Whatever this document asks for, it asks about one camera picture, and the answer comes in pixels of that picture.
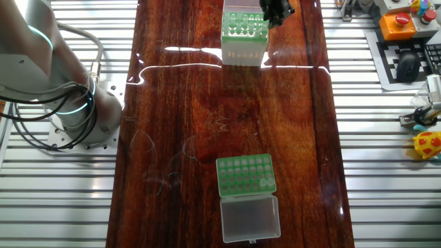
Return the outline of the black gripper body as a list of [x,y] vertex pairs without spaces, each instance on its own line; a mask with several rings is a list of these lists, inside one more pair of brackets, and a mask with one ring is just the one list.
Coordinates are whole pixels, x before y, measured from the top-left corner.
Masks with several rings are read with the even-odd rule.
[[260,0],[262,9],[290,9],[292,5],[288,0]]

